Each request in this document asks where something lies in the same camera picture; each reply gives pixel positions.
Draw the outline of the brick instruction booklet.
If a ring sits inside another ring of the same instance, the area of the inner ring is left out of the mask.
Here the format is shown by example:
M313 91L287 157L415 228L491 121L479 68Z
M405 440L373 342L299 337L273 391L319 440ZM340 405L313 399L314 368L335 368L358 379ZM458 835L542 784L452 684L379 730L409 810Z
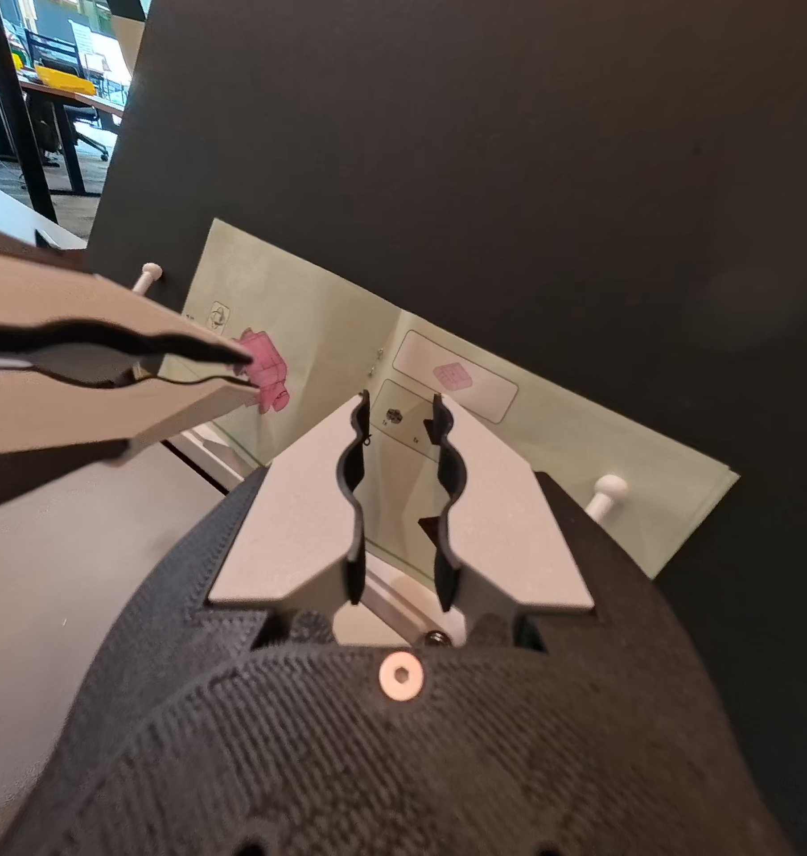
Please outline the brick instruction booklet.
M363 390L370 442L359 488L368 548L432 578L422 519L447 501L428 436L435 394L449 395L580 506L605 476L628 496L605 529L653 579L740 476L728 465L467 342L320 266L214 220L184 316L253 354L233 370L257 403L211 424L248 465L281 451Z

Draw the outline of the wooden office desk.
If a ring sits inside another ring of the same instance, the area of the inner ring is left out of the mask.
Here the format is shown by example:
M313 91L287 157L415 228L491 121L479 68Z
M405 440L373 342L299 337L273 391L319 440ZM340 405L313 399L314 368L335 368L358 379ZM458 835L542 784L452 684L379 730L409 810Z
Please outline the wooden office desk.
M54 120L60 140L60 152L66 166L69 187L48 187L49 193L51 195L66 197L100 198L100 191L88 190L85 186L74 138L75 136L79 136L83 142L89 143L90 141L82 134L78 134L71 118L67 115L67 110L83 109L96 112L99 118L103 115L109 115L120 119L123 117L124 107L102 99L95 94L64 90L26 78L19 78L18 85L22 92L28 95L37 94L54 106Z

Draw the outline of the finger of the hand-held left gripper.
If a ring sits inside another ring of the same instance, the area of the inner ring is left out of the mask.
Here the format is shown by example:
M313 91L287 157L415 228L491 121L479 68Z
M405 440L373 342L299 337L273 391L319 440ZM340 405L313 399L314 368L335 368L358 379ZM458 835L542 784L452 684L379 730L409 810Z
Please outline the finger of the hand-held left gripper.
M0 370L121 375L178 356L246 366L246 348L102 277L0 253Z
M252 383L231 376L186 383L148 377L103 387L12 362L0 366L0 459L90 446L133 455L257 396Z

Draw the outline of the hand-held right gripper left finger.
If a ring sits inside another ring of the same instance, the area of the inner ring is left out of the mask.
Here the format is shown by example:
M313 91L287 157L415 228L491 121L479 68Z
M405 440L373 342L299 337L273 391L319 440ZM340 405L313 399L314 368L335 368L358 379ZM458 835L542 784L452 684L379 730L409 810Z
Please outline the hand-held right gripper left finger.
M210 605L333 617L361 602L365 523L355 489L365 475L369 404L367 391L352 396L272 461L209 589Z

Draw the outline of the black pole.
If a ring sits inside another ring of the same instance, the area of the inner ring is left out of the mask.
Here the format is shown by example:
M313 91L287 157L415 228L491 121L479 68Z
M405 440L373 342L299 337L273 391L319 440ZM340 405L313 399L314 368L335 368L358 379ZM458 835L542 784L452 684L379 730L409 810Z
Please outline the black pole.
M57 222L57 214L45 178L24 95L17 78L10 45L0 13L0 106L11 135L16 159L34 210Z

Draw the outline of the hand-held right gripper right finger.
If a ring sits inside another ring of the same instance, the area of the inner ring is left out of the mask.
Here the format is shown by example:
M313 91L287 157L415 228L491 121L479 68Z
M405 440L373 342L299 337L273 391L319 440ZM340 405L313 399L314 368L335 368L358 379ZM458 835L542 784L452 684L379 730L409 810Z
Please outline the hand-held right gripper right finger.
M543 615L592 615L594 601L538 478L523 456L444 394L432 403L438 479L433 583L465 631L493 615L516 630Z

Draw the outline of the white book stand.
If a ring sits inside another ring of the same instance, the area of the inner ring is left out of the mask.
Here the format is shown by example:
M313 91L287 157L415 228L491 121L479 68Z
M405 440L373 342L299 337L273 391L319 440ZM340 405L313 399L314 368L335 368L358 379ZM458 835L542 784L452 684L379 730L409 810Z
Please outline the white book stand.
M248 476L249 466L209 424L181 432L166 443L216 487L231 490ZM343 607L334 618L345 644L391 646L403 643L449 645L465 639L465 620L457 609L444 613L432 590L405 581L402 570L366 552L366 584L358 606Z

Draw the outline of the yellow storage bin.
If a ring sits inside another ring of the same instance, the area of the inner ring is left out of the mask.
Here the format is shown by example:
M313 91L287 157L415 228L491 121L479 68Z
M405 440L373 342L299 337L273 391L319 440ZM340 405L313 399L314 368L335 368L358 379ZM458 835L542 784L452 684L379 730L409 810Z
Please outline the yellow storage bin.
M97 94L92 81L73 72L54 69L42 63L35 63L34 71L40 82L47 87L59 91L71 92L93 97Z

